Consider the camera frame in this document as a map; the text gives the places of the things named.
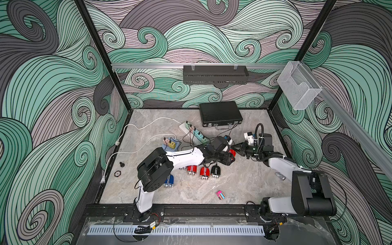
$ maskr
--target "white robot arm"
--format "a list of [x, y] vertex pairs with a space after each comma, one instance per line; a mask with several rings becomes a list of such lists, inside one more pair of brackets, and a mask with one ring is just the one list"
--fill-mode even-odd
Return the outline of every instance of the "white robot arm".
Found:
[[294, 160], [279, 152], [274, 152], [272, 136], [264, 134], [260, 123], [251, 132], [244, 134], [246, 141], [231, 148], [248, 159], [254, 157], [266, 166], [277, 170], [291, 181], [291, 196], [263, 198], [260, 213], [285, 213], [300, 216], [333, 216], [336, 205], [327, 175], [322, 171], [312, 171], [299, 167]]
[[186, 151], [165, 152], [161, 147], [156, 148], [137, 167], [140, 188], [136, 206], [139, 212], [146, 212], [152, 207], [155, 190], [161, 187], [173, 169], [211, 161], [230, 165], [234, 157], [226, 151], [232, 142], [228, 140], [218, 136], [211, 144], [198, 145]]

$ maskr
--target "white vent strip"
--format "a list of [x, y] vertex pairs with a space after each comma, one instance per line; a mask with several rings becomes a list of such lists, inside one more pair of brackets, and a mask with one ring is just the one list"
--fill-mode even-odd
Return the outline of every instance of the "white vent strip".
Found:
[[[137, 225], [115, 225], [116, 235], [137, 235]], [[92, 225], [87, 235], [113, 235], [113, 225]], [[149, 235], [223, 235], [264, 236], [263, 226], [258, 225], [160, 225]]]

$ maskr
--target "gray marble surface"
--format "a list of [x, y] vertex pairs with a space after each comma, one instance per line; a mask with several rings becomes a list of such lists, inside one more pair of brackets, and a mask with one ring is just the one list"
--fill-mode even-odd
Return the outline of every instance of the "gray marble surface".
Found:
[[[243, 142], [245, 140], [243, 133], [254, 132], [256, 125], [262, 123], [264, 132], [273, 137], [275, 151], [284, 153], [266, 110], [241, 110], [241, 115], [243, 117], [242, 124], [234, 128], [230, 134], [235, 143]], [[179, 122], [187, 120], [207, 137], [214, 137], [220, 133], [213, 127], [203, 128], [201, 126], [199, 110], [137, 109], [134, 110], [130, 123], [141, 128], [159, 117], [174, 118]], [[159, 119], [142, 130], [128, 126], [119, 151], [137, 151], [147, 139], [156, 134], [174, 134], [178, 139], [182, 139], [185, 133], [178, 126], [177, 122], [169, 119]], [[117, 155], [100, 203], [133, 202], [138, 195], [138, 190], [134, 190], [134, 185], [138, 180], [136, 167], [151, 151], [162, 145], [163, 137], [154, 137], [137, 153], [119, 153]], [[119, 162], [125, 163], [125, 167], [120, 167]], [[275, 171], [263, 163], [247, 160], [245, 157], [237, 155], [235, 162], [230, 166], [220, 163], [218, 165], [221, 168], [220, 179], [201, 180], [199, 172], [202, 166], [198, 166], [198, 173], [195, 176], [187, 175], [185, 170], [173, 170], [171, 174], [174, 176], [174, 187], [161, 187], [156, 190], [153, 202], [245, 204], [246, 201], [260, 203], [263, 197], [289, 196], [291, 193], [291, 183], [288, 180], [281, 181], [275, 175]], [[121, 171], [119, 177], [114, 176], [114, 172], [117, 170]], [[219, 200], [216, 196], [215, 193], [219, 190], [225, 194], [224, 200]]]

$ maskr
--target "swirl pattern wallpaper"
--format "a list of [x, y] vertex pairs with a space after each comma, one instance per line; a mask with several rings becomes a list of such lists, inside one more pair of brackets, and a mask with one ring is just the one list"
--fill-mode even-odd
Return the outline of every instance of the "swirl pattern wallpaper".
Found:
[[[304, 62], [392, 157], [392, 2], [363, 1], [332, 10]], [[294, 159], [327, 172], [347, 193], [334, 222], [342, 244], [390, 245], [392, 183], [320, 96], [304, 111], [284, 95], [274, 118]], [[345, 196], [330, 183], [340, 217]]]
[[[319, 15], [320, 0], [86, 0], [110, 60], [287, 63]], [[356, 2], [341, 1], [339, 5]], [[135, 108], [235, 101], [267, 108], [281, 70], [250, 70], [246, 85], [184, 85], [182, 70], [118, 69]]]
[[127, 111], [73, 0], [0, 2], [0, 242], [69, 244]]

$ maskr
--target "metal frame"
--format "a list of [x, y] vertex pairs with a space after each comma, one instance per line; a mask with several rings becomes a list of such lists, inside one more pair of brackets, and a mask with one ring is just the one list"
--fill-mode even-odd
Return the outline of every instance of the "metal frame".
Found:
[[[321, 28], [323, 27], [329, 13], [332, 11], [337, 0], [327, 0], [320, 11], [319, 16], [314, 21], [313, 26], [306, 37], [305, 41], [303, 42], [301, 48], [299, 49], [297, 56], [295, 57], [294, 61], [301, 61], [305, 57], [306, 53], [308, 52], [310, 46], [312, 45], [313, 41], [319, 34]], [[272, 111], [273, 108], [276, 106], [280, 96], [282, 95], [283, 91], [279, 87], [278, 91], [276, 91], [274, 98], [272, 99], [270, 105], [268, 106], [268, 110]]]
[[[86, 5], [83, 0], [74, 0], [75, 4], [86, 24], [87, 29], [89, 30], [89, 33], [91, 35], [91, 38], [93, 39], [94, 44], [97, 47], [97, 50], [105, 64], [105, 67], [109, 71], [109, 75], [112, 78], [113, 83], [115, 84], [121, 99], [123, 100], [129, 114], [127, 116], [127, 119], [125, 120], [126, 125], [130, 117], [132, 115], [132, 107], [130, 106], [128, 99], [125, 95], [124, 90], [122, 89], [122, 85], [120, 80], [117, 77], [117, 74], [113, 69], [183, 69], [184, 65], [206, 65], [206, 63], [111, 63], [108, 54], [106, 53], [103, 43], [98, 35], [98, 32], [93, 24], [93, 21], [91, 19], [91, 16], [86, 8]], [[320, 31], [325, 19], [329, 15], [329, 12], [332, 10], [332, 7], [336, 0], [327, 0], [325, 3], [324, 7], [322, 8], [320, 15], [317, 17], [309, 35], [307, 36], [304, 44], [302, 45], [300, 51], [297, 54], [297, 57], [295, 60], [301, 60], [304, 55], [306, 54], [307, 50], [309, 49], [310, 45], [312, 44], [314, 38], [316, 38], [318, 32]], [[208, 65], [232, 65], [233, 68], [238, 66], [239, 64], [235, 63], [208, 63]], [[284, 69], [286, 64], [265, 64], [265, 63], [241, 63], [240, 65], [245, 65], [248, 69]], [[276, 102], [278, 101], [279, 97], [281, 96], [282, 91], [279, 89], [277, 93], [275, 94], [274, 99], [271, 101], [269, 107], [268, 107], [268, 113], [271, 118], [271, 121], [278, 133], [279, 139], [282, 142], [282, 145], [286, 151], [286, 154], [290, 157], [290, 152], [287, 150], [287, 146], [285, 145], [283, 138], [278, 130], [278, 127], [276, 125], [275, 120], [272, 117], [271, 110], [274, 108], [276, 105]], [[246, 109], [263, 109], [263, 108], [246, 108]], [[118, 151], [119, 146], [116, 146], [114, 151]], [[109, 165], [107, 166], [107, 173], [105, 175], [105, 178], [107, 179], [110, 172], [111, 168], [114, 164], [115, 157], [113, 157]], [[102, 196], [103, 190], [105, 188], [105, 184], [102, 184], [99, 188], [95, 203], [96, 204], [90, 204], [87, 205], [85, 208], [85, 211], [83, 213], [83, 216], [80, 219], [79, 222], [79, 233], [75, 234], [74, 239], [72, 240], [71, 244], [75, 244], [77, 241], [77, 238], [79, 237], [80, 231], [84, 225], [85, 219], [87, 217], [97, 217], [97, 216], [119, 216], [122, 218], [125, 218], [127, 215], [125, 213], [131, 212], [131, 209], [135, 207], [134, 204], [111, 204], [111, 205], [106, 205], [106, 204], [97, 204], [100, 201], [100, 198]], [[262, 223], [259, 222], [259, 217], [258, 217], [258, 210], [260, 206], [259, 205], [181, 205], [181, 204], [170, 204], [170, 205], [153, 205], [153, 209], [159, 210], [164, 208], [165, 212], [164, 215], [166, 217], [173, 217], [173, 218], [181, 218], [181, 217], [228, 217], [232, 218], [235, 216], [238, 217], [244, 217], [247, 219], [249, 222], [258, 222], [261, 225], [267, 225], [267, 223]]]
[[286, 64], [281, 63], [159, 63], [159, 62], [135, 62], [135, 63], [112, 63], [113, 69], [183, 69], [185, 65], [245, 65], [247, 69], [284, 69]]
[[291, 158], [291, 159], [292, 159], [292, 155], [291, 155], [291, 153], [290, 153], [290, 151], [289, 151], [289, 148], [287, 147], [287, 145], [286, 145], [286, 143], [285, 143], [285, 140], [283, 139], [282, 134], [280, 133], [280, 130], [279, 130], [278, 125], [277, 125], [277, 123], [276, 123], [276, 121], [275, 121], [275, 118], [274, 118], [274, 116], [272, 115], [272, 111], [267, 110], [267, 112], [268, 112], [268, 115], [270, 116], [272, 125], [274, 126], [274, 129], [275, 129], [275, 131], [276, 131], [276, 134], [278, 135], [278, 138], [279, 138], [279, 140], [280, 140], [280, 143], [281, 143], [282, 146], [283, 146], [283, 150], [285, 150], [286, 156], [287, 156], [288, 158]]
[[108, 54], [106, 53], [105, 48], [103, 47], [102, 41], [98, 35], [98, 31], [95, 28], [95, 25], [94, 25], [93, 20], [91, 19], [91, 16], [87, 10], [87, 7], [84, 3], [84, 0], [74, 0], [74, 1], [75, 1], [75, 4], [79, 10], [80, 15], [82, 16], [84, 24], [86, 25], [87, 29], [89, 30], [91, 38], [92, 38], [95, 46], [97, 47], [98, 53], [100, 54], [101, 59], [102, 59], [103, 63], [105, 64], [106, 69], [109, 72], [109, 76], [112, 78], [112, 81], [113, 81], [114, 85], [116, 86], [117, 91], [120, 94], [120, 97], [121, 97], [125, 107], [127, 108], [127, 111], [131, 112], [132, 107], [129, 104], [129, 101], [127, 99], [127, 96], [125, 95], [125, 92], [121, 86], [121, 82], [118, 79], [117, 74], [115, 74], [115, 72], [112, 70], [110, 58], [109, 58]]

